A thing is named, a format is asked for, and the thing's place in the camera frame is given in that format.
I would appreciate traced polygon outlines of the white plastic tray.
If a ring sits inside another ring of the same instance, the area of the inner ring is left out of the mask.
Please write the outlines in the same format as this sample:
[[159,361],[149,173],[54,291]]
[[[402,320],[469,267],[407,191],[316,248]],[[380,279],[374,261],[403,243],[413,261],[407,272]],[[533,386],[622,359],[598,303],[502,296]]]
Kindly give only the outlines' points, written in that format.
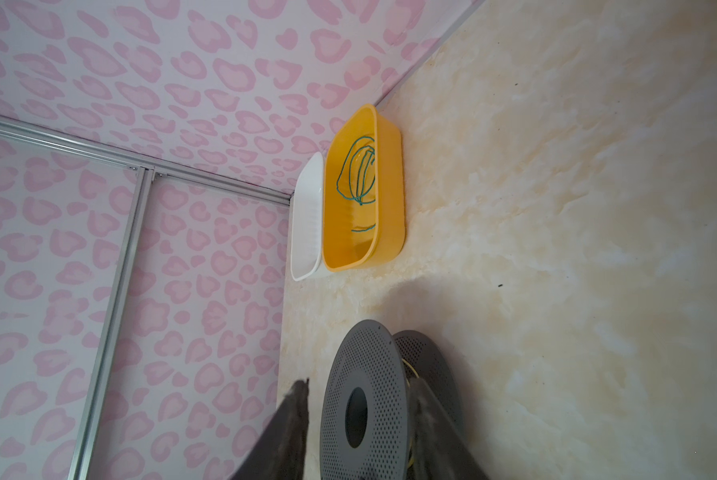
[[298,176],[292,194],[290,274],[294,281],[320,276],[322,266],[322,204],[324,155],[316,152]]

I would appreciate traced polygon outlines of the dark grey cable spool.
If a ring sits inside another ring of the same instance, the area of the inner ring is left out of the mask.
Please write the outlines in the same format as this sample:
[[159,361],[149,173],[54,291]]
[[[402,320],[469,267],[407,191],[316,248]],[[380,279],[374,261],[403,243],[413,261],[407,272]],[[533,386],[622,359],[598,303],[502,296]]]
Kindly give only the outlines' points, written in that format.
[[392,334],[375,320],[346,334],[328,376],[320,422],[322,479],[413,479],[408,388],[424,379],[465,434],[455,376],[425,334]]

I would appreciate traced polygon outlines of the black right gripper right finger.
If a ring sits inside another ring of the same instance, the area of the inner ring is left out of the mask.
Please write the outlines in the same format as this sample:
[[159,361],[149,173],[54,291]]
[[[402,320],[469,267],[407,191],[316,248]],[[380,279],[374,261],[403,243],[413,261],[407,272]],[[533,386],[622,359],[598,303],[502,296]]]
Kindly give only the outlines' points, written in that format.
[[424,379],[410,382],[408,400],[416,479],[489,479]]

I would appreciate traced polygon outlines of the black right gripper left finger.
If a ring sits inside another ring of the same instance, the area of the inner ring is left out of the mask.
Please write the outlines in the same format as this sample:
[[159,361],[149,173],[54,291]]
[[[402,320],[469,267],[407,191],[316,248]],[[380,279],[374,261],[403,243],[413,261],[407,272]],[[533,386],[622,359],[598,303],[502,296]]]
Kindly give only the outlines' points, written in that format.
[[296,380],[244,462],[234,480],[304,478],[308,439],[308,379]]

